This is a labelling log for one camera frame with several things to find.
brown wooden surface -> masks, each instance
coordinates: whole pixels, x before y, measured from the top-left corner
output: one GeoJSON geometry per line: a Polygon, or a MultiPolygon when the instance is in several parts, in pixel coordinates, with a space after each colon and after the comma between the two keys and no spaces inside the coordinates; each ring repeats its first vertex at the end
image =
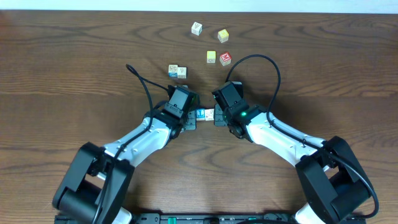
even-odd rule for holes
{"type": "MultiPolygon", "coordinates": [[[[233,63],[265,54],[280,67],[274,114],[314,136],[346,139],[380,199],[368,223],[398,219],[398,16],[171,12],[0,12],[0,223],[52,223],[52,197],[78,148],[134,129],[148,110],[125,68],[162,85],[183,83],[214,105],[210,91],[233,63]],[[194,21],[200,36],[190,33],[194,21]],[[229,41],[217,32],[227,28],[229,41]],[[188,67],[171,80],[168,64],[188,67]]],[[[276,75],[251,59],[232,80],[267,105],[276,75]]],[[[154,103],[166,99],[150,86],[154,103]]],[[[305,203],[294,167],[272,151],[199,122],[134,173],[126,207],[170,212],[294,212],[305,203]]],[[[360,209],[369,213],[373,201],[360,209]]]]}

wooden table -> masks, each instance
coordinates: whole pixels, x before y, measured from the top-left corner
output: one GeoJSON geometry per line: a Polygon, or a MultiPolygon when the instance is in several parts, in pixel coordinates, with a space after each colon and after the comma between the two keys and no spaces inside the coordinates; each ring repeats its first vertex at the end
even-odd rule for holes
{"type": "MultiPolygon", "coordinates": [[[[0,223],[52,223],[52,197],[78,148],[134,129],[149,106],[132,64],[161,85],[211,90],[231,65],[206,51],[273,58],[282,74],[274,114],[314,136],[346,139],[380,199],[368,223],[398,219],[398,16],[174,12],[0,12],[0,223]],[[203,24],[191,34],[194,21],[203,24]],[[229,41],[217,32],[226,28],[229,41]],[[188,67],[171,80],[168,64],[188,67]]],[[[268,105],[273,66],[238,66],[250,103],[268,105]]],[[[167,99],[150,86],[154,103],[167,99]]],[[[272,151],[199,122],[135,171],[125,207],[164,213],[295,212],[305,203],[294,167],[272,151]]],[[[373,210],[369,199],[359,208],[373,210]]]]}

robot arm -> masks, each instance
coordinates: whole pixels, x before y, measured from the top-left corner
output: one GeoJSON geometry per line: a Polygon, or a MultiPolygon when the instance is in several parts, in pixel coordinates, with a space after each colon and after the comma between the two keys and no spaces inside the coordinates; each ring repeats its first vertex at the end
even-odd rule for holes
{"type": "Polygon", "coordinates": [[[358,175],[329,156],[344,158],[350,163],[349,166],[354,167],[370,183],[343,139],[335,136],[325,141],[308,136],[279,121],[271,112],[267,119],[265,108],[258,105],[250,107],[243,99],[243,86],[240,82],[226,82],[212,94],[223,110],[224,120],[232,134],[269,148],[296,167],[308,201],[295,215],[299,223],[344,222],[348,215],[371,196],[358,175]],[[337,166],[339,171],[329,179],[325,171],[337,166]]]}
{"type": "Polygon", "coordinates": [[[90,142],[83,145],[55,193],[53,206],[79,223],[91,223],[100,204],[100,196],[104,194],[97,223],[129,223],[131,214],[121,205],[134,168],[178,137],[198,97],[184,86],[169,86],[169,95],[170,101],[162,110],[148,112],[143,122],[121,139],[103,147],[90,142]],[[148,127],[151,114],[152,124],[148,127]],[[87,181],[86,174],[100,179],[108,176],[106,190],[103,192],[87,181]]]}

yellow cube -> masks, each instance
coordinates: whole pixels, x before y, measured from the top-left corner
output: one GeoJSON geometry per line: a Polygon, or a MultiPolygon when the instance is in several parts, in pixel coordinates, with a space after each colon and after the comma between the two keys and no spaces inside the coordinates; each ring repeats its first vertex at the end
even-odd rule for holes
{"type": "Polygon", "coordinates": [[[221,43],[224,43],[228,40],[229,33],[226,29],[223,29],[221,31],[218,31],[218,39],[220,40],[221,43]]]}
{"type": "Polygon", "coordinates": [[[216,52],[214,50],[207,51],[207,63],[216,63],[216,52]]]}

white wall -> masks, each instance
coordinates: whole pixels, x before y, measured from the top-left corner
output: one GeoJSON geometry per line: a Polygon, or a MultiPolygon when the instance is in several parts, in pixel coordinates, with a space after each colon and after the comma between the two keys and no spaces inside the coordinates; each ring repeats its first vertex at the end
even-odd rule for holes
{"type": "Polygon", "coordinates": [[[398,13],[398,0],[0,0],[0,9],[398,13]]]}

